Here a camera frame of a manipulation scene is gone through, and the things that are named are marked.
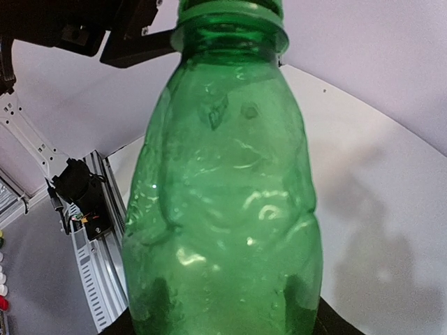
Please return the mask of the green plastic bottle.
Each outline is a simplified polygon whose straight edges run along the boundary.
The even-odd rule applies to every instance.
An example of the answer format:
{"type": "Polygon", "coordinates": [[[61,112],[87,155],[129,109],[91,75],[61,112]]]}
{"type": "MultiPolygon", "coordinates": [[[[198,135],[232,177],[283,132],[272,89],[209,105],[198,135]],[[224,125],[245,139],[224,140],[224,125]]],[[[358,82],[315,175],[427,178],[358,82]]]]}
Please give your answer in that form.
{"type": "Polygon", "coordinates": [[[181,1],[171,43],[122,239],[133,328],[311,334],[323,254],[282,2],[181,1]]]}

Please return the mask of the loose coloured bottle caps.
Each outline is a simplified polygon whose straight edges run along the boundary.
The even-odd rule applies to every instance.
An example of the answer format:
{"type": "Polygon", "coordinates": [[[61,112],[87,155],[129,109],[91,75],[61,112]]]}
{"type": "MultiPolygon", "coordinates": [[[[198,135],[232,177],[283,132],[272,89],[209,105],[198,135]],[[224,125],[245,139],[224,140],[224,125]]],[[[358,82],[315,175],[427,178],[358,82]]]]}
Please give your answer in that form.
{"type": "Polygon", "coordinates": [[[8,287],[6,285],[7,281],[7,275],[3,269],[3,261],[4,261],[4,254],[1,252],[0,255],[0,261],[1,261],[1,269],[0,269],[0,275],[1,275],[1,311],[7,311],[9,309],[9,301],[7,300],[8,295],[8,287]]]}

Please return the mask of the aluminium front rail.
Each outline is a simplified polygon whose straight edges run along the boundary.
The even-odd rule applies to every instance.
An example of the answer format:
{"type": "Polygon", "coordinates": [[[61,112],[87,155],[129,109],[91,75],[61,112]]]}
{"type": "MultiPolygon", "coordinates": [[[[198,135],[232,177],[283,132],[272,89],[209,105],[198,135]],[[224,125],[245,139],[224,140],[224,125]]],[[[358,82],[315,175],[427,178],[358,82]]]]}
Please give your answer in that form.
{"type": "Polygon", "coordinates": [[[83,158],[89,169],[105,177],[102,184],[110,229],[90,240],[85,227],[73,221],[80,210],[66,205],[66,219],[71,225],[71,241],[83,290],[96,331],[110,326],[128,307],[128,295],[121,257],[126,209],[107,158],[93,151],[83,158]]]}

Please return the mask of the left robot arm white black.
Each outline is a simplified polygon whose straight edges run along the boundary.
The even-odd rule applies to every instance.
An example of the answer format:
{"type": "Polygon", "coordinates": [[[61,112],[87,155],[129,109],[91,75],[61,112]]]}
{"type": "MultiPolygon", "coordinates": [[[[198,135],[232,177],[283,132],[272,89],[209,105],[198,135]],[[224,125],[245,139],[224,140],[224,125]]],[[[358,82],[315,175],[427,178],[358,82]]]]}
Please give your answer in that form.
{"type": "Polygon", "coordinates": [[[14,90],[12,47],[15,40],[55,47],[128,68],[173,52],[170,30],[150,29],[161,1],[2,1],[1,125],[39,164],[43,176],[72,169],[73,159],[60,152],[22,111],[14,90]]]}

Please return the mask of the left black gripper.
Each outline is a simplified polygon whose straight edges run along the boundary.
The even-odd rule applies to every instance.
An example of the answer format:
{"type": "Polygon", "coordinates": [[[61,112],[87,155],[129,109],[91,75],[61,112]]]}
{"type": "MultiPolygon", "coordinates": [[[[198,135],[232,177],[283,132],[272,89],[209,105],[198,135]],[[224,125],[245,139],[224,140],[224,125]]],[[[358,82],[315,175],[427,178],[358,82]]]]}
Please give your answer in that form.
{"type": "Polygon", "coordinates": [[[175,52],[173,29],[142,35],[161,1],[1,2],[1,36],[94,56],[107,31],[100,62],[129,68],[175,52]]]}

